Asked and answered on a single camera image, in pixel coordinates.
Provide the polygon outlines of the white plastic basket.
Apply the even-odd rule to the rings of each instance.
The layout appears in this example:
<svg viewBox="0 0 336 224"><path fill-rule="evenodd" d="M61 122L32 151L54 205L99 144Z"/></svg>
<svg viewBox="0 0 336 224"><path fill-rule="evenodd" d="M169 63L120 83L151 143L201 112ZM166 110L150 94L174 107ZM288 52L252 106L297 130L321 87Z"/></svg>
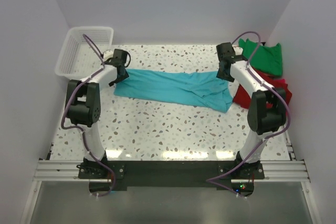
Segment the white plastic basket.
<svg viewBox="0 0 336 224"><path fill-rule="evenodd" d="M71 28L61 48L55 74L69 80L79 80L99 69L101 62L83 35L87 35L101 52L105 52L111 48L113 33L113 28L104 26Z"/></svg>

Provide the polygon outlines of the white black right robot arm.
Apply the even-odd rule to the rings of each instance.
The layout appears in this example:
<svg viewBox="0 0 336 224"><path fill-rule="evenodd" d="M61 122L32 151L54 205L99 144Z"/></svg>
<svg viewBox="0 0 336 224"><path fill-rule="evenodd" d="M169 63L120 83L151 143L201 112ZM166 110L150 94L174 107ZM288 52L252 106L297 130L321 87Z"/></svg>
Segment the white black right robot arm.
<svg viewBox="0 0 336 224"><path fill-rule="evenodd" d="M216 46L219 69L217 78L237 81L250 97L247 122L249 133L242 149L237 153L234 173L246 178L260 162L269 138L278 134L286 123L286 91L275 88L264 80L249 64L247 58L236 55L233 45L225 42Z"/></svg>

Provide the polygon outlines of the aluminium front rail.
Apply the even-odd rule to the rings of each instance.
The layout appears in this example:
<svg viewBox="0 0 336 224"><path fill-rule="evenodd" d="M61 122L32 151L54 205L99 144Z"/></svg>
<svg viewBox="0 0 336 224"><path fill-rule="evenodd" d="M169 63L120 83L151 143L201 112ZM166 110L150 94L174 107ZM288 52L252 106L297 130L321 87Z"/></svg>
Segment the aluminium front rail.
<svg viewBox="0 0 336 224"><path fill-rule="evenodd" d="M79 161L39 161L33 180L76 181ZM304 161L262 161L264 182L309 182L310 177Z"/></svg>

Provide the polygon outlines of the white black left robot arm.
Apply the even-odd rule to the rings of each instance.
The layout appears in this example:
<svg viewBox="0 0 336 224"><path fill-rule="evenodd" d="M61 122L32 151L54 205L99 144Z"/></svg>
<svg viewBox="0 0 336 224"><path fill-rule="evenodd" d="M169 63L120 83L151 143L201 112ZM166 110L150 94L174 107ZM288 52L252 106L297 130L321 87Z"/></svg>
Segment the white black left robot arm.
<svg viewBox="0 0 336 224"><path fill-rule="evenodd" d="M127 79L126 68L131 63L131 55L122 49L107 50L100 57L101 67L80 80L70 80L67 86L61 128L77 129L82 137L84 160L93 162L90 171L97 178L108 174L109 165L103 162L106 152L102 146L98 121L101 115L100 92L105 88Z"/></svg>

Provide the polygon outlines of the turquoise t shirt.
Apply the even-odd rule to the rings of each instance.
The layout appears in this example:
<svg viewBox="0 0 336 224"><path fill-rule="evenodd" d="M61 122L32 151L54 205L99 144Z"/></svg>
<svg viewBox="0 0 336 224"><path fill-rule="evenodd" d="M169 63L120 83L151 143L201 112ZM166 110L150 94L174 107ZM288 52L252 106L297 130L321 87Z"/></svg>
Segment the turquoise t shirt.
<svg viewBox="0 0 336 224"><path fill-rule="evenodd" d="M210 108L226 113L233 98L228 82L217 72L169 73L131 69L118 83L114 95L126 98Z"/></svg>

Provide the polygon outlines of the green folded t shirt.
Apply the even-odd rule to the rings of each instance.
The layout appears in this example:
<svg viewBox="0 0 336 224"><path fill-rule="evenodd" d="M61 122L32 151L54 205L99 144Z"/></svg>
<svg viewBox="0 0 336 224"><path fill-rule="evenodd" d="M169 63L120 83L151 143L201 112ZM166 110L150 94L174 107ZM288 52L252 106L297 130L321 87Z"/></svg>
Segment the green folded t shirt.
<svg viewBox="0 0 336 224"><path fill-rule="evenodd" d="M240 48L243 49L243 56L247 59L257 47L257 43L249 39L240 39L238 42ZM280 77L283 74L282 68L282 48L281 44L277 43L273 47L266 47L260 45L255 54L253 55L250 65L257 70L264 73Z"/></svg>

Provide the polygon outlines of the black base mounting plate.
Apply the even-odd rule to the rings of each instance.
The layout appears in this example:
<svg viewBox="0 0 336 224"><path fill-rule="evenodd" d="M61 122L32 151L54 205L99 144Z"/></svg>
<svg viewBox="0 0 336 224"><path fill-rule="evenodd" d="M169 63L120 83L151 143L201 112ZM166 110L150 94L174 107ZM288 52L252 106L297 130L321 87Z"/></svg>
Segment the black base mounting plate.
<svg viewBox="0 0 336 224"><path fill-rule="evenodd" d="M104 161L104 165L84 160L77 165L79 179L88 179L91 193L126 191L130 187L216 187L249 196L254 182L265 178L260 162L237 161Z"/></svg>

